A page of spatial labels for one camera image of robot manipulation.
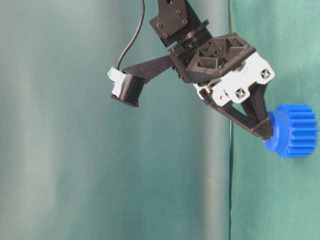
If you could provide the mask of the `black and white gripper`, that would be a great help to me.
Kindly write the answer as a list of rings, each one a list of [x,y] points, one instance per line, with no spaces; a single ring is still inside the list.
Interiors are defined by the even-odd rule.
[[[169,57],[185,83],[204,90],[205,104],[262,140],[273,135],[264,94],[275,72],[237,33],[200,45],[176,45]],[[246,115],[232,102],[241,104]]]

